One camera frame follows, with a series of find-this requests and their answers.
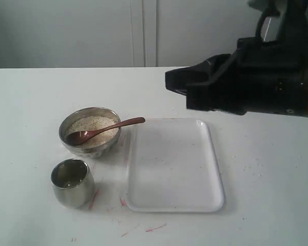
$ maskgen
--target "plastic tray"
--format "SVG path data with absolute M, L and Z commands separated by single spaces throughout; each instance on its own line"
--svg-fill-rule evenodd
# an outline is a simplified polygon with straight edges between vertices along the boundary
M 214 212 L 224 203 L 207 124 L 151 119 L 133 127 L 126 203 L 138 212 Z

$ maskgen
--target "wooden spoon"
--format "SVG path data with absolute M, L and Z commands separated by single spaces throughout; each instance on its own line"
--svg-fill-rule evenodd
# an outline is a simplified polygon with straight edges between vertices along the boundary
M 125 126 L 140 124 L 144 122 L 145 122 L 145 118 L 138 117 L 138 118 L 127 119 L 120 123 L 116 123 L 115 125 L 105 127 L 99 130 L 73 132 L 65 138 L 65 142 L 68 143 L 69 145 L 80 145 L 102 132 L 105 132 L 105 131 L 108 131 L 114 128 L 125 127 Z

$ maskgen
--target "metal bowl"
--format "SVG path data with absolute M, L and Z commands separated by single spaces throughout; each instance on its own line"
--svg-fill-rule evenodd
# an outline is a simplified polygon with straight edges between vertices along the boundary
M 112 110 L 110 109 L 105 109 L 105 108 L 86 108 L 86 109 L 81 109 L 78 110 L 71 115 L 69 115 L 66 119 L 63 120 L 60 129 L 59 129 L 59 135 L 60 139 L 63 143 L 63 145 L 72 153 L 80 157 L 86 157 L 86 158 L 98 158 L 100 157 L 103 153 L 107 152 L 114 146 L 120 137 L 121 134 L 121 128 L 119 128 L 118 132 L 116 135 L 108 142 L 98 145 L 93 148 L 82 148 L 78 146 L 72 146 L 69 145 L 68 143 L 65 142 L 65 133 L 66 130 L 76 121 L 79 119 L 88 117 L 88 116 L 104 116 L 107 118 L 110 118 L 114 120 L 116 123 L 121 122 L 119 116 Z

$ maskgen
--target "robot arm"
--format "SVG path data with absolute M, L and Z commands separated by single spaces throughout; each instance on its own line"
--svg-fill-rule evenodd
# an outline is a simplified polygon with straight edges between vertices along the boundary
M 166 88 L 186 96 L 189 109 L 308 116 L 308 23 L 297 0 L 249 1 L 262 11 L 255 37 L 233 54 L 213 56 L 166 73 Z M 284 12 L 277 40 L 264 42 L 264 20 Z

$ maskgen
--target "spoon handle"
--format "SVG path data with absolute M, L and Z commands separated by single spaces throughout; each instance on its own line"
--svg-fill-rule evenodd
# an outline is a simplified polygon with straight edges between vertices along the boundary
M 135 124 L 140 124 L 140 123 L 144 123 L 145 122 L 145 118 L 144 117 L 137 117 L 137 118 L 132 118 L 132 119 L 127 119 L 124 120 L 122 122 L 116 123 L 115 125 L 109 126 L 109 127 L 105 127 L 103 129 L 98 130 L 98 133 L 102 133 L 114 128 L 118 128 L 118 127 L 125 127 L 125 126 L 129 126 L 129 125 L 135 125 Z

